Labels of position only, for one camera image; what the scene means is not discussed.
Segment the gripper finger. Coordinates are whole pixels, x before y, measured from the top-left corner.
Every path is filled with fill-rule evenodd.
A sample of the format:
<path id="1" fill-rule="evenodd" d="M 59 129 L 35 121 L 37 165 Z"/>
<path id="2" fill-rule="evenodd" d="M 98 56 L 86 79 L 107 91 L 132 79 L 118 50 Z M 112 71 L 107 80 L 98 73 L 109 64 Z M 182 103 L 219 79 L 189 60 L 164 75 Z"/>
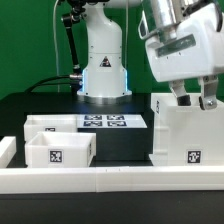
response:
<path id="1" fill-rule="evenodd" d="M 177 100 L 178 106 L 190 106 L 190 96 L 185 90 L 185 83 L 183 80 L 175 80 L 169 82 L 169 88 Z"/>
<path id="2" fill-rule="evenodd" d="M 211 110 L 217 107 L 216 92 L 218 88 L 218 76 L 203 76 L 198 79 L 201 87 L 199 104 L 202 110 Z"/>

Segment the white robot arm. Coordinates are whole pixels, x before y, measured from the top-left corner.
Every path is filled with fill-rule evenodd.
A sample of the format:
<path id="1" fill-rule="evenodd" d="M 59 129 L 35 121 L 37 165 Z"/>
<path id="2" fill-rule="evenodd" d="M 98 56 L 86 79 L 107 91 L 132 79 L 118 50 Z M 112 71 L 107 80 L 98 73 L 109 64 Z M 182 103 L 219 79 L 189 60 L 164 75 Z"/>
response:
<path id="1" fill-rule="evenodd" d="M 217 107 L 218 75 L 224 73 L 224 12 L 217 0 L 68 0 L 72 19 L 83 19 L 88 34 L 88 64 L 80 95 L 118 100 L 130 95 L 122 66 L 122 30 L 106 8 L 142 8 L 138 26 L 152 74 L 167 82 L 177 103 L 191 104 L 186 79 L 201 86 L 200 107 Z"/>

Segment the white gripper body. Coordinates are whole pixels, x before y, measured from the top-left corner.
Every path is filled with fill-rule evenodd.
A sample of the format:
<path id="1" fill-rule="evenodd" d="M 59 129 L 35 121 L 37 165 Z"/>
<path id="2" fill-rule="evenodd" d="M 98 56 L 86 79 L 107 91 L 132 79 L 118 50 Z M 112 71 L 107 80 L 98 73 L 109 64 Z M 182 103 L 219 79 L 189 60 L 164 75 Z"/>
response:
<path id="1" fill-rule="evenodd" d="M 158 82 L 224 73 L 224 12 L 217 1 L 144 1 L 138 32 Z"/>

